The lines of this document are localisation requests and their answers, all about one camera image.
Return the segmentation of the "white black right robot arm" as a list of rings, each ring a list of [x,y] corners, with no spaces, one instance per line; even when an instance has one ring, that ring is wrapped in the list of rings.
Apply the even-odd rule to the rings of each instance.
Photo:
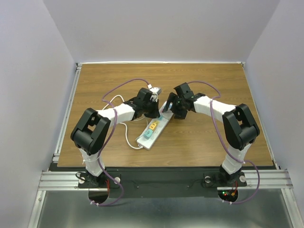
[[[240,174],[246,163],[245,155],[260,134],[259,127],[246,104],[231,105],[217,101],[221,97],[209,98],[203,93],[195,94],[188,83],[174,88],[170,93],[163,112],[171,110],[176,119],[185,119],[189,111],[205,114],[212,118],[226,157],[220,166],[217,178],[223,185],[230,185]]]

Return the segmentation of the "white power strip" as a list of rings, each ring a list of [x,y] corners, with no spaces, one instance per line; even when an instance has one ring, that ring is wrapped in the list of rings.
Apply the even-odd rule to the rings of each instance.
[[[162,131],[164,130],[164,128],[166,127],[166,125],[169,123],[170,119],[173,116],[173,112],[171,110],[168,110],[165,113],[162,112],[165,104],[166,104],[166,102],[159,109],[160,117],[151,119],[151,121],[148,123],[148,126],[145,128],[145,130],[142,132],[142,134],[136,140],[137,144],[140,147],[145,148],[146,150],[150,150],[152,148],[152,146],[154,145],[156,140],[159,138]],[[151,125],[151,123],[153,121],[159,121],[159,124],[158,124],[157,128],[153,131],[153,134],[150,137],[150,139],[145,139],[143,135],[144,135],[145,131],[149,129],[149,126]]]

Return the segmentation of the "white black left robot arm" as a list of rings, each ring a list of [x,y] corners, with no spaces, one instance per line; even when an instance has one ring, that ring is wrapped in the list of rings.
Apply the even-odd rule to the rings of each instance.
[[[106,138],[109,128],[117,124],[134,121],[142,115],[148,118],[158,118],[159,87],[141,88],[137,96],[113,108],[96,111],[88,108],[84,111],[70,138],[80,150],[85,162],[87,181],[95,187],[101,187],[106,182],[105,165],[101,159],[101,151],[109,139]]]

